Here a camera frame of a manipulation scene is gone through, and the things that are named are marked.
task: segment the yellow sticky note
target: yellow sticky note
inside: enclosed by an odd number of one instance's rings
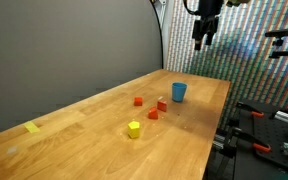
[[[30,133],[40,132],[40,129],[32,121],[24,123],[24,126]]]

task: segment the yellow block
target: yellow block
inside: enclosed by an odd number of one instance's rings
[[[132,121],[128,124],[128,135],[133,138],[140,137],[140,123]]]
[[[40,129],[32,121],[24,123],[24,126],[30,133],[40,132]]]

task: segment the floor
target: floor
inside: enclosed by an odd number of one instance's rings
[[[211,151],[207,169],[205,170],[203,180],[232,180],[233,179],[233,170],[234,170],[234,159],[230,159],[228,165],[223,173],[221,178],[216,178],[217,170],[222,161],[223,155],[218,152]]]

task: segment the small toy block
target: small toy block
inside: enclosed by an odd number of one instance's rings
[[[166,112],[167,104],[166,101],[160,100],[157,102],[157,109]]]
[[[139,122],[132,121],[128,123],[128,135],[132,139],[140,137],[140,123]]]
[[[148,112],[148,118],[150,119],[158,119],[157,109],[156,107],[152,107]]]
[[[142,97],[135,97],[134,98],[134,106],[142,106],[143,105],[143,98]]]

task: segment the gray wall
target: gray wall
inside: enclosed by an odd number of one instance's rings
[[[0,131],[160,69],[149,0],[0,0]]]

